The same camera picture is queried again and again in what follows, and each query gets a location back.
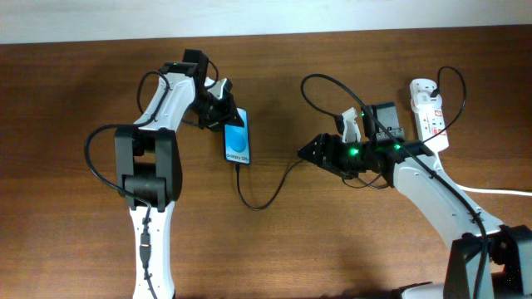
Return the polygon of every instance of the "smartphone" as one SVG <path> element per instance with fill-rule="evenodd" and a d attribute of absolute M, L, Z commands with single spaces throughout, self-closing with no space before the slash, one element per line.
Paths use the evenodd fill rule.
<path fill-rule="evenodd" d="M 225 159 L 228 162 L 249 164 L 251 159 L 249 157 L 248 112 L 240 108 L 237 108 L 237 112 L 244 122 L 244 127 L 225 125 Z"/>

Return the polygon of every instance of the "white power strip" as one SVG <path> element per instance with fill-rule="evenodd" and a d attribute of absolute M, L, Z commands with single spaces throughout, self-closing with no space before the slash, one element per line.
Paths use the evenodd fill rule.
<path fill-rule="evenodd" d="M 410 104 L 416 116 L 419 140 L 427 140 L 446 127 L 441 111 L 441 96 L 431 97 L 435 89 L 436 83 L 429 79 L 415 79 L 410 83 Z M 425 145 L 435 153 L 448 148 L 447 132 L 428 140 Z"/>

